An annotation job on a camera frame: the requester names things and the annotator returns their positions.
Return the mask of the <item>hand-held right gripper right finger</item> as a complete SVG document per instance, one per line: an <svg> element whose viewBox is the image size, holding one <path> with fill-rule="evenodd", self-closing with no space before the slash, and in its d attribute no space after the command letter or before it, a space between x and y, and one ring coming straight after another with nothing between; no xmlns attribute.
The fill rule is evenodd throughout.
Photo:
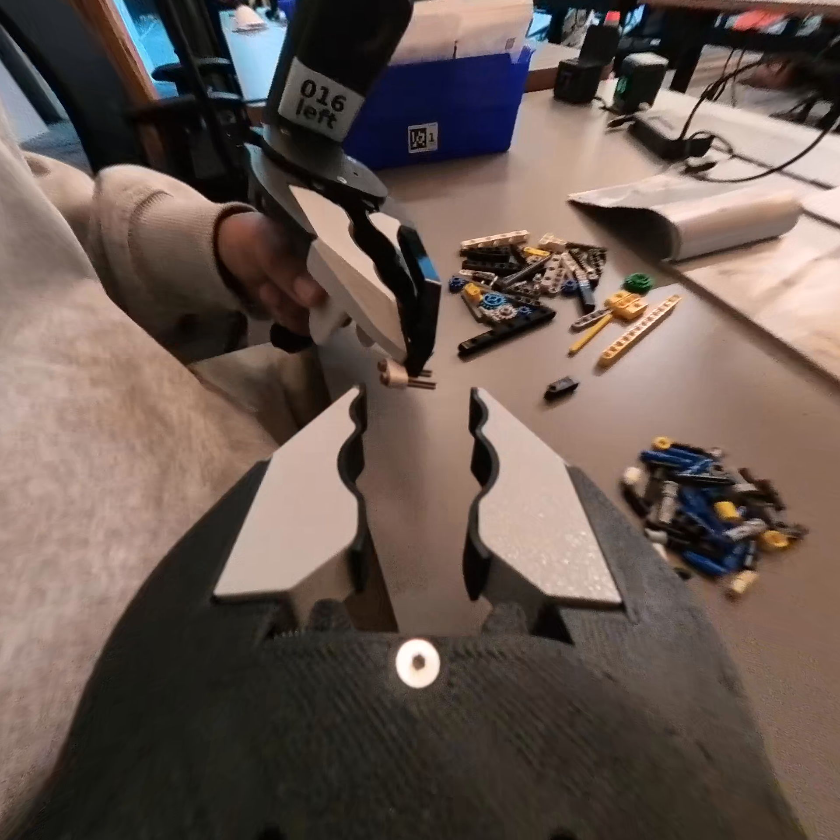
<svg viewBox="0 0 840 840"><path fill-rule="evenodd" d="M623 606L567 462L484 388L470 390L469 432L479 485L462 564L469 599Z"/></svg>

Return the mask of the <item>person's left forearm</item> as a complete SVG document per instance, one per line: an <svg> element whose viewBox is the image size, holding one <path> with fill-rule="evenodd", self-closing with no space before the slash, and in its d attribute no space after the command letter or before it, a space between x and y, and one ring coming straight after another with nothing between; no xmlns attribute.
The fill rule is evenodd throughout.
<svg viewBox="0 0 840 840"><path fill-rule="evenodd" d="M42 154L23 157L109 298L155 341L184 364L246 346L257 306L224 268L217 234L249 205L215 203L138 165L88 175Z"/></svg>

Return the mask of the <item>grey fleece jacket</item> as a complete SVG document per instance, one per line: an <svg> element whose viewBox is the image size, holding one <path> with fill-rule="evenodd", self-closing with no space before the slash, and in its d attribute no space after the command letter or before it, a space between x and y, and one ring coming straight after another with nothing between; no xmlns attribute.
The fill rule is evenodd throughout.
<svg viewBox="0 0 840 840"><path fill-rule="evenodd" d="M115 624L273 442L122 311L2 112L2 838Z"/></svg>

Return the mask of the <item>yellow lego axle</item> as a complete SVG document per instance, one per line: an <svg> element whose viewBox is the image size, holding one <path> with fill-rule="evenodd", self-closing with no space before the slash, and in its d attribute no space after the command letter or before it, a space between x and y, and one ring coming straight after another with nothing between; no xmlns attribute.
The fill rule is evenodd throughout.
<svg viewBox="0 0 840 840"><path fill-rule="evenodd" d="M613 320L613 314L607 313L603 317L601 317L597 322L594 322L591 326L588 327L585 331L581 333L581 336L572 343L569 347L567 355L568 357L574 357L578 354L586 344L591 342L594 337L604 329L611 321Z"/></svg>

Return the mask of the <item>tan lego pin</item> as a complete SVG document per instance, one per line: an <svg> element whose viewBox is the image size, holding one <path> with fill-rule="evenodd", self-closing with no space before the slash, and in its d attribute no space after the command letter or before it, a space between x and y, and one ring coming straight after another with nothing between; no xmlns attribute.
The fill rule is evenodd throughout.
<svg viewBox="0 0 840 840"><path fill-rule="evenodd" d="M376 368L379 372L379 380L383 386L405 390L408 388L432 391L437 388L433 380L433 373L429 369L422 369L417 374L409 374L406 368L390 359L380 359Z"/></svg>

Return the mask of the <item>long black lego beam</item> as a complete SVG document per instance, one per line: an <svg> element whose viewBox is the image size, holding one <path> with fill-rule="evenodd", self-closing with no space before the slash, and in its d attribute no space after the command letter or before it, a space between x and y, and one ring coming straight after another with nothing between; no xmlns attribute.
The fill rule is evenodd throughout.
<svg viewBox="0 0 840 840"><path fill-rule="evenodd" d="M457 347L457 356L461 360L471 359L535 329L549 325L555 316L554 310L539 308L496 323L487 331L461 342Z"/></svg>

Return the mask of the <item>black office chair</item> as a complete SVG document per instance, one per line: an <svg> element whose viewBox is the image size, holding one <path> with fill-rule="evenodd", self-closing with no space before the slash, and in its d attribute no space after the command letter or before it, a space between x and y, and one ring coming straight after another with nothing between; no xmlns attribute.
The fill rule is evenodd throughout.
<svg viewBox="0 0 840 840"><path fill-rule="evenodd" d="M151 130L161 143L162 162L154 168L214 201L244 201L246 145L257 141L257 132L224 42L221 14L235 3L140 5L151 11L174 54L154 61L150 72L155 85L169 87L170 94L132 114L135 127Z"/></svg>

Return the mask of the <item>white plastic bag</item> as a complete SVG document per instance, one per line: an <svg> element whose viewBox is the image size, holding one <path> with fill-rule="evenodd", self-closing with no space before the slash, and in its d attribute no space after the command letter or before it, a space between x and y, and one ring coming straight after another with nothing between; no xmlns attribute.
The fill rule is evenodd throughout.
<svg viewBox="0 0 840 840"><path fill-rule="evenodd" d="M680 262L762 243L789 233L802 201L761 185L716 185L656 175L571 193L568 202L649 256Z"/></svg>

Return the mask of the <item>black power adapter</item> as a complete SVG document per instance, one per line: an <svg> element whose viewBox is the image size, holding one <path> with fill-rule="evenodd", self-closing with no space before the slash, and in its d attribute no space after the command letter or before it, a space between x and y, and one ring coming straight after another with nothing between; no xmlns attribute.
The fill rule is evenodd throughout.
<svg viewBox="0 0 840 840"><path fill-rule="evenodd" d="M638 114L627 133L648 152L666 162L701 158L710 150L713 137L708 132L682 136L681 129L658 114Z"/></svg>

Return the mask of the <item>blue plastic bin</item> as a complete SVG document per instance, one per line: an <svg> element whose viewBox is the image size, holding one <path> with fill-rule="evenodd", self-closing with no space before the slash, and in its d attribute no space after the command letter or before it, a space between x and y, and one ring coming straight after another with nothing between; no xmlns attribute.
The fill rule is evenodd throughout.
<svg viewBox="0 0 840 840"><path fill-rule="evenodd" d="M343 142L373 171L509 150L532 50L389 66Z"/></svg>

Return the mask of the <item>black lego frame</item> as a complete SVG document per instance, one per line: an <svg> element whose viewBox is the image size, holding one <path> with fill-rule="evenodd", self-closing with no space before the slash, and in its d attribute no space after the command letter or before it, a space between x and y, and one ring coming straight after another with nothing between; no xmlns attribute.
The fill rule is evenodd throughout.
<svg viewBox="0 0 840 840"><path fill-rule="evenodd" d="M413 284L411 303L403 306L406 361L409 375L418 376L431 359L437 340L441 282L424 242L414 227L402 224L397 242Z"/></svg>

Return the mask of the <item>person's left hand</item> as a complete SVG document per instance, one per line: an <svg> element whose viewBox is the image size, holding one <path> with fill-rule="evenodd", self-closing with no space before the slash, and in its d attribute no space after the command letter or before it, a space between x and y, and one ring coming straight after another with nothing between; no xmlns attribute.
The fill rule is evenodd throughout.
<svg viewBox="0 0 840 840"><path fill-rule="evenodd" d="M220 269L258 318L310 336L310 310L327 294L284 227L256 211L234 213L218 222L214 244Z"/></svg>

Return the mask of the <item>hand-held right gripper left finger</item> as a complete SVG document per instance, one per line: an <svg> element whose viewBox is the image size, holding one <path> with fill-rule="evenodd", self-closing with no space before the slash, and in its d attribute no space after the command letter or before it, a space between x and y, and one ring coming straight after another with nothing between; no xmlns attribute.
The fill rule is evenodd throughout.
<svg viewBox="0 0 840 840"><path fill-rule="evenodd" d="M363 587L364 387L352 386L268 459L213 596L273 600L292 614Z"/></svg>

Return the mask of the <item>long yellow lego beam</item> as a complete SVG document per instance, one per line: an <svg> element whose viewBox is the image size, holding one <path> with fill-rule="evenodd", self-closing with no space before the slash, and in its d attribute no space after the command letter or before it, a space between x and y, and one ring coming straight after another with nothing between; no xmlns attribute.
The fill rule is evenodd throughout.
<svg viewBox="0 0 840 840"><path fill-rule="evenodd" d="M633 327L627 329L619 338L615 339L604 349L598 357L597 368L600 371L605 371L614 366L616 362L636 347L644 337L649 335L661 322L666 320L682 300L683 296L672 295L648 311L640 320L635 322Z"/></svg>

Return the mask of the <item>pile of small lego pins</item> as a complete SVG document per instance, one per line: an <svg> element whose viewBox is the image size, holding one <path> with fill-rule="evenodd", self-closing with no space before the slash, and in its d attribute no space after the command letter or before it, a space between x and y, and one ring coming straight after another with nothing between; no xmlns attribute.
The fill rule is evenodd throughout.
<svg viewBox="0 0 840 840"><path fill-rule="evenodd" d="M772 481L730 467L720 447L655 437L623 470L618 487L680 579L719 583L731 601L756 585L765 558L792 551L810 533L789 517Z"/></svg>

